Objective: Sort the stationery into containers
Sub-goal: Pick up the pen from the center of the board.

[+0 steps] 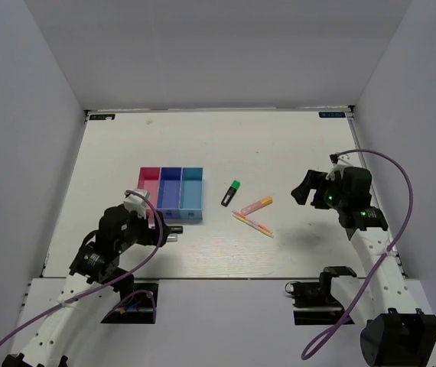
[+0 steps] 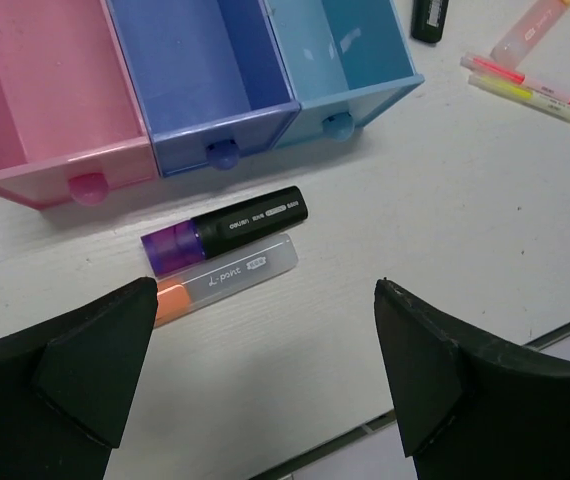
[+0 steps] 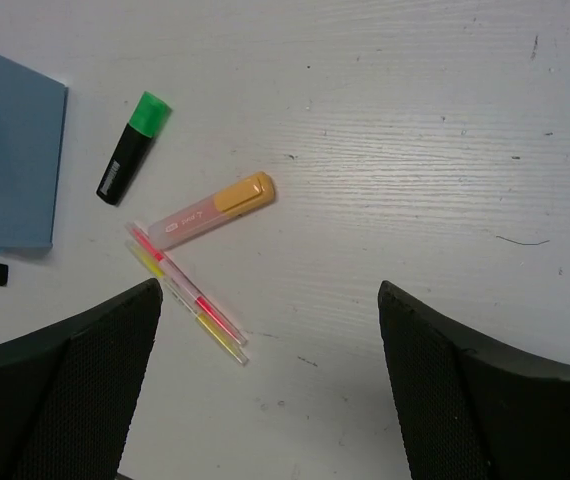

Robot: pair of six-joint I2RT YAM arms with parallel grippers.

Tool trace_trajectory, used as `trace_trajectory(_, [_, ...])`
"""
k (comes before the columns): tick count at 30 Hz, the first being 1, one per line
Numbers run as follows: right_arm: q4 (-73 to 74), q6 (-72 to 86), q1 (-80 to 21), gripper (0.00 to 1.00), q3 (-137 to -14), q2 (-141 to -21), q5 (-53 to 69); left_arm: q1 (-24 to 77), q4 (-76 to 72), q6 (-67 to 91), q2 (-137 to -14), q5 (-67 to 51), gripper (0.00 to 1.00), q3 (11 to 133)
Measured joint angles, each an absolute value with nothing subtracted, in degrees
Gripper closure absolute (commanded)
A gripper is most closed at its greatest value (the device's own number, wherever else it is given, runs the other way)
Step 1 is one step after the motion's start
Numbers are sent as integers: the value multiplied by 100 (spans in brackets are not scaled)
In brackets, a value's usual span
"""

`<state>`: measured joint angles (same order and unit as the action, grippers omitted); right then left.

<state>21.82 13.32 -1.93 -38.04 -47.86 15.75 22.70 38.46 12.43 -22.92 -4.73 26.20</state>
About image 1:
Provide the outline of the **orange cap pink highlighter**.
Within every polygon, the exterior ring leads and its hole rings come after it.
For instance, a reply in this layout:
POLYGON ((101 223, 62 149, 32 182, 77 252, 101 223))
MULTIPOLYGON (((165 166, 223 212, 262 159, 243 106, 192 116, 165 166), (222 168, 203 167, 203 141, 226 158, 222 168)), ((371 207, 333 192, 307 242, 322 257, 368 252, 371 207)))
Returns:
POLYGON ((248 216, 249 214, 254 213, 257 210, 272 204, 272 202, 273 202, 272 198, 270 196, 267 196, 267 197, 265 197, 263 199, 260 199, 260 200, 258 200, 256 202, 254 202, 254 203, 252 203, 252 204, 242 208, 240 210, 240 212, 244 216, 248 216))

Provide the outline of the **green cap black highlighter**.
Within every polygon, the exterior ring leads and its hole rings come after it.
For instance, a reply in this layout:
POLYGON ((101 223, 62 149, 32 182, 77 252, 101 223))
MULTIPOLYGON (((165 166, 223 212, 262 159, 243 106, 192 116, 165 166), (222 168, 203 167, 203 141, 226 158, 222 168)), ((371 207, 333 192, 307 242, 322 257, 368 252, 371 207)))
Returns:
POLYGON ((237 180, 234 180, 226 191, 224 197, 222 198, 221 205, 224 207, 228 207, 233 197, 236 195, 236 192, 240 188, 241 183, 237 180))

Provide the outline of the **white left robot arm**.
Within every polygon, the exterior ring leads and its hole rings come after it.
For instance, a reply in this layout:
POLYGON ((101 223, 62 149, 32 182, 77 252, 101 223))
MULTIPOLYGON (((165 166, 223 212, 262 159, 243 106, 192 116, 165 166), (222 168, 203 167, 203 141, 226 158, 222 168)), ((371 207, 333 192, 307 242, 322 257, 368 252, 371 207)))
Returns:
POLYGON ((151 291, 135 287, 134 273, 149 262, 145 258, 133 269, 119 266, 121 256, 133 245, 151 246, 154 255, 171 234, 161 211, 153 211, 149 222, 146 209, 120 204, 106 209, 97 229, 89 232, 70 264, 65 284, 54 305, 18 326, 11 339, 36 321, 41 325, 16 354, 8 354, 3 366, 66 366, 70 345, 92 322, 104 320, 99 314, 103 299, 110 296, 120 307, 139 294, 150 300, 151 291))

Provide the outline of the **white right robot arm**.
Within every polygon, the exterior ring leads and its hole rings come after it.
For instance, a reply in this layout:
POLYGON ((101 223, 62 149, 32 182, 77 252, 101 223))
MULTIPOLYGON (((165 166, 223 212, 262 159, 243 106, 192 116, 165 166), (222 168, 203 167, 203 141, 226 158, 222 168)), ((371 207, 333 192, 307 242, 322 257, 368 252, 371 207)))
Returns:
POLYGON ((348 266, 327 266, 315 282, 285 288, 298 309, 320 308, 327 322, 335 307, 341 323, 359 326, 360 349, 369 366, 426 366, 436 343, 436 316, 425 313, 411 295, 390 247, 389 226, 371 204, 371 173, 337 165, 330 173, 309 170, 291 195, 299 205, 333 209, 366 272, 360 280, 348 266))

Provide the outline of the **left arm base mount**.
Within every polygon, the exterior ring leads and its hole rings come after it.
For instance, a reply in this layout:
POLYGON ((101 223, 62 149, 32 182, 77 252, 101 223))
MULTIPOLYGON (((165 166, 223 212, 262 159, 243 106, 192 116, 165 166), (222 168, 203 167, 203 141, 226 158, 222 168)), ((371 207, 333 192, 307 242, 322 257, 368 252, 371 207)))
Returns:
POLYGON ((103 317, 103 324, 153 325, 156 321, 159 283, 138 283, 120 296, 120 301, 103 317))

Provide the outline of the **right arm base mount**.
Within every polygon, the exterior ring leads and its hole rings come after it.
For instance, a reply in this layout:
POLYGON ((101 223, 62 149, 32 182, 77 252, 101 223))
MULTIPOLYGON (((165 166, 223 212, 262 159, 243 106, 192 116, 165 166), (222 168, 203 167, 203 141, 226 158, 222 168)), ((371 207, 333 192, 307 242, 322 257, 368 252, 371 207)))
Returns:
POLYGON ((331 293, 333 278, 357 277, 350 267, 325 267, 316 281, 289 281, 285 293, 293 300, 295 326, 333 326, 344 308, 331 293))

